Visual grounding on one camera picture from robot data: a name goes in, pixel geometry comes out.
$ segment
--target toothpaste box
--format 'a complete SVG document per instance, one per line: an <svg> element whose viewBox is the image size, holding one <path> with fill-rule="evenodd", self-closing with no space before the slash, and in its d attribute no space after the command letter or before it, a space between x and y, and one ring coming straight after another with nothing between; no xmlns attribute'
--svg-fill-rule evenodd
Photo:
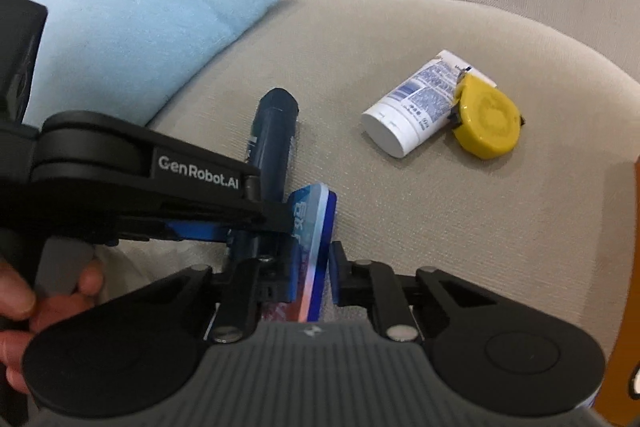
<svg viewBox="0 0 640 427"><path fill-rule="evenodd" d="M262 320L315 322L320 318L336 203L335 193L321 183L300 188L290 195L293 235L301 252L296 299L291 303L263 306Z"/></svg>

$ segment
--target hand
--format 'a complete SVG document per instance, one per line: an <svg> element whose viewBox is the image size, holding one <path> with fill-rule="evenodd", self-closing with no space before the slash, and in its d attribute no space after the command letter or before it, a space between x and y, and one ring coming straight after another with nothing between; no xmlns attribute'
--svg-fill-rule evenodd
<svg viewBox="0 0 640 427"><path fill-rule="evenodd" d="M21 362L27 344L48 326L92 308L104 283L102 264L91 261L78 280L73 295L57 295L38 302L35 293L6 262L0 262L0 315L14 321L29 319L30 331L0 331L0 362L6 366L6 379L16 391L28 394Z"/></svg>

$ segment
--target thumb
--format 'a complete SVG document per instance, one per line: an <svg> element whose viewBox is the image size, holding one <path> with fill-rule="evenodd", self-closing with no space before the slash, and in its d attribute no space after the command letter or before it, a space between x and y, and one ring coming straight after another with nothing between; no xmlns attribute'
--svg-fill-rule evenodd
<svg viewBox="0 0 640 427"><path fill-rule="evenodd" d="M6 261L0 261L0 315L22 321L33 314L36 295L20 274Z"/></svg>

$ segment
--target orange object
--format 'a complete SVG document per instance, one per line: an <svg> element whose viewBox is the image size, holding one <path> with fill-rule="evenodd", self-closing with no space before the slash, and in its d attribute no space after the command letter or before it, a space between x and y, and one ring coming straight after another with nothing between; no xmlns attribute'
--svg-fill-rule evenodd
<svg viewBox="0 0 640 427"><path fill-rule="evenodd" d="M595 410L615 426L640 417L640 158L636 162L636 253L625 314Z"/></svg>

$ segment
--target white tube cap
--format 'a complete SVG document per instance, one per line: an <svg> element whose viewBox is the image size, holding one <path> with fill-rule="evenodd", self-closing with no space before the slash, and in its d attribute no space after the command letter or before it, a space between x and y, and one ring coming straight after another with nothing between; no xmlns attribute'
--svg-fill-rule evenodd
<svg viewBox="0 0 640 427"><path fill-rule="evenodd" d="M360 119L377 146L394 158L403 158L420 145L420 137L411 122L390 105L377 103Z"/></svg>

